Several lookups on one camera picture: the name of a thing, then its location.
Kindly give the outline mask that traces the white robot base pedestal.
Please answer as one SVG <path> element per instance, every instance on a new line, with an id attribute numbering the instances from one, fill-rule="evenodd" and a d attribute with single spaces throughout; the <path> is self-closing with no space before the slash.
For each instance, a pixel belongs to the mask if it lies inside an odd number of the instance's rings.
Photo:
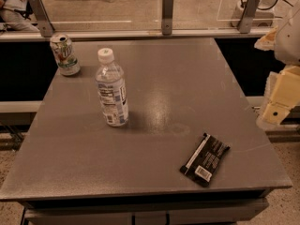
<path id="1" fill-rule="evenodd" d="M 237 2 L 231 18 L 231 25 L 237 27 L 247 0 Z M 271 26 L 275 19 L 274 7 L 278 0 L 260 0 L 253 19 L 253 26 Z"/>

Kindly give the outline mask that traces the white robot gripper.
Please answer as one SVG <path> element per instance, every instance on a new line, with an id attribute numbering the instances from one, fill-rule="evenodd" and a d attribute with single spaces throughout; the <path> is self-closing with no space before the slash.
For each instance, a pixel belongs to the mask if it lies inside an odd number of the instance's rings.
<path id="1" fill-rule="evenodd" d="M 288 65 L 279 73 L 271 71 L 266 80 L 262 105 L 256 124 L 275 129 L 300 103 L 300 2 L 286 14 L 278 27 L 259 38 L 254 47 L 275 51 L 277 60 Z"/>

